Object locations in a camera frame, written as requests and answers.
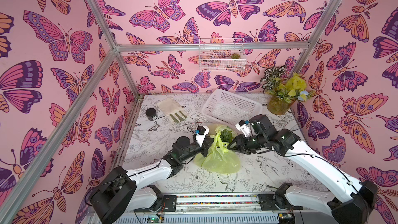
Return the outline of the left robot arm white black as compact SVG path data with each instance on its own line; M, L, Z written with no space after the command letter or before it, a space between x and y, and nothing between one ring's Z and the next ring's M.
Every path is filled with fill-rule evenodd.
M154 183L177 175L196 155L207 156L214 139L208 135L201 139L202 142L192 143L188 137L181 136L158 163L132 170L114 168L88 194L101 223L112 224L125 211L161 208L163 194Z

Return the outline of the pineapple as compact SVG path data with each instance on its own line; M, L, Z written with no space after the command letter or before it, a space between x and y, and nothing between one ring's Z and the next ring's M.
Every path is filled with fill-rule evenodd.
M229 128L223 129L220 133L220 138L224 143L231 144L236 137L236 133Z

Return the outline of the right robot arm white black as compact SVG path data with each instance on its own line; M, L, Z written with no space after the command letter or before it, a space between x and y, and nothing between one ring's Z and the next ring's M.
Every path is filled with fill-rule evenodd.
M369 221L377 197L374 183L361 182L343 172L292 131L276 130L265 115L241 120L236 129L241 134L228 145L229 150L246 155L273 151L304 168L327 188L327 191L314 191L283 183L273 196L278 209L301 206L327 214L339 224L366 224Z

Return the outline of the yellow-green plastic bag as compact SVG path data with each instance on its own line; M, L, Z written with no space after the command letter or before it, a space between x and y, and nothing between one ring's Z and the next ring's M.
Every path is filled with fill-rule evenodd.
M216 125L210 130L210 137L214 138L214 143L210 147L208 155L203 157L201 153L194 158L194 164L209 172L219 174L237 173L241 168L241 162L238 155L227 149L228 143L224 143L221 138L221 131L230 127L226 125Z

